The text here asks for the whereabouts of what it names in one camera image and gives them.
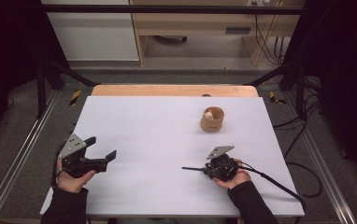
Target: person's left hand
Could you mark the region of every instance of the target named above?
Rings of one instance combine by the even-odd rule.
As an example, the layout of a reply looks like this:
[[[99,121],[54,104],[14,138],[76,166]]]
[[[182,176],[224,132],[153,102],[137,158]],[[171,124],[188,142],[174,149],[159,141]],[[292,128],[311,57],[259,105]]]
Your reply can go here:
[[[62,161],[57,161],[57,168],[58,170],[62,169]],[[59,189],[72,192],[72,193],[79,193],[80,190],[86,183],[96,174],[96,171],[91,170],[90,172],[86,173],[80,178],[74,178],[73,176],[69,175],[66,171],[62,171],[57,176],[57,187]]]

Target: aluminum rail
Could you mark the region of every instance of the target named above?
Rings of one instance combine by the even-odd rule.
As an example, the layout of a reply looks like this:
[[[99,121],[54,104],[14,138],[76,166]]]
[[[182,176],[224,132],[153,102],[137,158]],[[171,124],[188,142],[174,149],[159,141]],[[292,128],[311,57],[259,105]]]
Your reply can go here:
[[[21,168],[23,167],[24,163],[30,152],[33,149],[34,144],[36,143],[36,139],[38,138],[39,134],[42,131],[42,128],[47,121],[51,110],[56,102],[57,96],[59,95],[58,91],[52,91],[49,101],[48,107],[43,116],[40,119],[37,119],[35,124],[33,125],[32,130],[27,135],[26,140],[24,141],[23,145],[21,146],[21,150],[19,151],[18,155],[15,158],[15,161],[10,166],[4,180],[0,185],[0,210],[7,199],[8,194],[10,193],[13,185],[16,182],[16,179],[21,172]]]
[[[303,7],[215,7],[163,5],[22,5],[27,10],[65,13],[192,13],[192,14],[257,14],[302,15],[315,12]]]
[[[289,103],[292,112],[296,115],[293,95],[286,92],[284,95],[286,96],[286,99],[288,99],[287,102]],[[336,210],[336,215],[342,224],[355,224],[356,220],[350,211],[350,207],[348,206],[344,195],[339,189],[333,174],[328,168],[327,163],[324,161],[323,156],[321,155],[319,148],[307,127],[304,129],[303,135],[310,158],[312,159],[313,164],[315,165],[315,168],[321,177],[321,182],[324,186],[324,189],[326,190],[327,195],[330,198],[334,209]]]

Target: black curtain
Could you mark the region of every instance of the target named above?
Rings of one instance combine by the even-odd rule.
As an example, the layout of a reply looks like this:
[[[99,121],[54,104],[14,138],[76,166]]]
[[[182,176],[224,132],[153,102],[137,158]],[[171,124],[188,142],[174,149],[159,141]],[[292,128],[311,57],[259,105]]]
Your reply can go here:
[[[297,27],[298,36],[309,27],[304,24]],[[321,79],[326,114],[342,140],[341,146],[357,161],[357,2],[337,0],[318,33],[302,65],[307,76]]]
[[[26,11],[22,4],[41,2],[0,0],[0,119],[7,108],[7,94],[36,79],[41,63],[52,60],[68,67],[47,14]],[[51,71],[49,78],[62,82],[57,71]]]

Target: person's right hand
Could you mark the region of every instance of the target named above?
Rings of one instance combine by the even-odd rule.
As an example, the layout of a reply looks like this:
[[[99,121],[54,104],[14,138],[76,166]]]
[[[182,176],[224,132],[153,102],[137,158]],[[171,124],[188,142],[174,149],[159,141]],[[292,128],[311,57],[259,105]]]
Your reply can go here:
[[[237,162],[238,166],[242,166],[242,161],[238,160],[238,159],[234,159],[234,161]],[[225,189],[233,189],[234,187],[236,187],[236,185],[239,185],[241,183],[244,183],[246,181],[250,181],[250,175],[247,171],[243,170],[243,169],[238,169],[236,172],[236,175],[234,176],[234,178],[232,178],[232,180],[228,180],[226,182],[223,182],[222,180],[220,180],[217,177],[213,178],[213,181],[216,182],[216,184],[222,188]]]
[[[57,161],[57,168],[62,169],[62,161]],[[69,175],[66,171],[62,171],[57,176],[57,187],[59,189],[65,190],[67,192],[79,193],[80,190],[86,183],[96,174],[96,171],[91,170],[80,178],[74,178]]]

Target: small wooden cup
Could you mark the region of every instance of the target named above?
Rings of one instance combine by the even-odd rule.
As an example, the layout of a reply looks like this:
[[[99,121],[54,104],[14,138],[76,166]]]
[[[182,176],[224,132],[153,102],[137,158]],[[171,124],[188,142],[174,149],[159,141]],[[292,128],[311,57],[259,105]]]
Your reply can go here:
[[[205,113],[211,110],[213,119],[207,118]],[[222,127],[222,121],[224,119],[224,111],[216,106],[210,106],[205,109],[204,115],[201,119],[201,127],[207,133],[218,132]]]

